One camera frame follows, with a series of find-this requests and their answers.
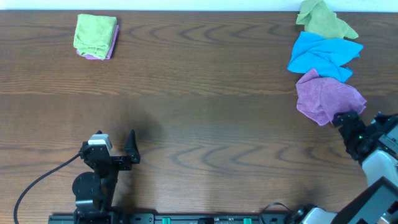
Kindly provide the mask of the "purple microfiber cloth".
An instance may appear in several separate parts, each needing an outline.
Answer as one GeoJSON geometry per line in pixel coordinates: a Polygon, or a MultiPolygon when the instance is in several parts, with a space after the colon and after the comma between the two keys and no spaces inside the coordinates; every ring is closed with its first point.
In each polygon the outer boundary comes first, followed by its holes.
{"type": "Polygon", "coordinates": [[[297,109],[320,126],[333,121],[337,113],[362,113],[366,100],[354,87],[335,78],[320,77],[313,68],[296,83],[297,109]]]}

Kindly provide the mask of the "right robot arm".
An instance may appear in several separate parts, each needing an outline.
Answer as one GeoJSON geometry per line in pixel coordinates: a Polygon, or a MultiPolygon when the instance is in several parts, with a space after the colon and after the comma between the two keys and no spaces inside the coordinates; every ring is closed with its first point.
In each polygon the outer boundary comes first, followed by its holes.
{"type": "Polygon", "coordinates": [[[346,152],[358,161],[368,187],[337,213],[307,205],[286,223],[397,223],[397,115],[378,113],[365,125],[355,111],[334,115],[346,152]]]}

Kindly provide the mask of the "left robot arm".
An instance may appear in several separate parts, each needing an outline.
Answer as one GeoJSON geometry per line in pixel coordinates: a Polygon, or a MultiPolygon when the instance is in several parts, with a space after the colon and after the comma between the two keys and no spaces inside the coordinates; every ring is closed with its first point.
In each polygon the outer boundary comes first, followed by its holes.
{"type": "Polygon", "coordinates": [[[108,134],[98,131],[82,143],[78,155],[92,169],[73,181],[76,210],[74,223],[129,223],[129,215],[112,207],[118,174],[132,169],[141,157],[132,129],[127,138],[125,156],[111,156],[113,146],[108,134]]]}

